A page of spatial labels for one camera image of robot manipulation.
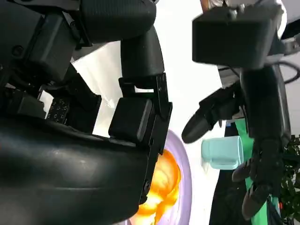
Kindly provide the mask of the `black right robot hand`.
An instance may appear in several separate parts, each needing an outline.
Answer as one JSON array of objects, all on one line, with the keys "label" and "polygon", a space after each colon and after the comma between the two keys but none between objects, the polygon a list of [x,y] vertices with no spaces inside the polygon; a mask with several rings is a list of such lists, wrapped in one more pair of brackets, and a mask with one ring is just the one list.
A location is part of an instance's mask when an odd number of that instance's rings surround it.
[{"label": "black right robot hand", "polygon": [[[173,105],[153,0],[0,3],[0,222],[110,225],[147,200]],[[120,41],[109,137],[74,51]]]}]

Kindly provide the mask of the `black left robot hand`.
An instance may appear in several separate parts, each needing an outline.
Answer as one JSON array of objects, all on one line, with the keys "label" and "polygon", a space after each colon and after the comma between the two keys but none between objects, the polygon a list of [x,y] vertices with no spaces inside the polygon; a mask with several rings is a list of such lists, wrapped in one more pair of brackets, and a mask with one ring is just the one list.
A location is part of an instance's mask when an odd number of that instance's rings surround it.
[{"label": "black left robot hand", "polygon": [[199,109],[182,131],[185,143],[193,143],[243,109],[248,135],[254,140],[252,157],[234,171],[232,180],[251,178],[242,215],[250,220],[267,198],[278,196],[283,176],[283,148],[289,143],[291,129],[285,83],[278,65],[259,70],[244,70],[240,79],[220,88],[199,103]]}]

